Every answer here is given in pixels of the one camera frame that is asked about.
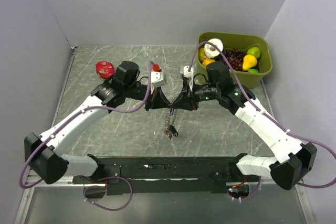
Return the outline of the black key fob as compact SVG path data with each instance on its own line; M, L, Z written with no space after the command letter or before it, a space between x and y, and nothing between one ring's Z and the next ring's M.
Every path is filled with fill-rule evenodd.
M178 135L179 135L177 129L173 125L170 125L170 132L175 137L178 137Z

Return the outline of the red key tag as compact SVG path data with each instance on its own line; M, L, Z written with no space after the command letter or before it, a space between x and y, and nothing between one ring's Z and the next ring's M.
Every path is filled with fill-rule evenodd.
M166 136L170 136L170 135L171 135L171 132L170 132L169 129L165 129L165 130L164 130L164 134L165 134Z

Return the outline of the red dragon fruit toy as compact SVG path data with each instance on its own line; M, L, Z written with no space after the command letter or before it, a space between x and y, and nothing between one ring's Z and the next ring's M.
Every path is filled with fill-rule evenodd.
M108 61L99 61L96 63L96 73L102 79L108 79L115 72L114 65Z

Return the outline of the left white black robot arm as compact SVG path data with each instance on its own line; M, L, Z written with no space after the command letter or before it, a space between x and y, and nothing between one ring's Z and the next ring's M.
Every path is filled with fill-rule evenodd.
M166 76L159 65L150 63L148 83L138 80L139 66L132 61L123 61L115 74L96 86L84 102L60 123L39 135L28 134L24 139L25 167L35 171L46 184L53 184L63 176L84 176L98 183L105 174L105 165L93 155L71 156L65 151L88 127L112 111L127 98L139 100L133 113L143 106L149 109L169 108L161 86Z

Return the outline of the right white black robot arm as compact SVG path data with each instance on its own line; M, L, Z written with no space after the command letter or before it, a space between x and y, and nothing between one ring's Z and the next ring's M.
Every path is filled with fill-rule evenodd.
M193 111L199 102L217 100L232 115L246 123L270 148L272 157L240 154L229 169L235 181L247 175L271 178L278 186L290 190L313 167L317 148L303 144L280 129L272 116L246 87L234 84L229 68L221 61L206 66L208 82L194 83L193 68L180 68L183 87L172 103L173 109Z

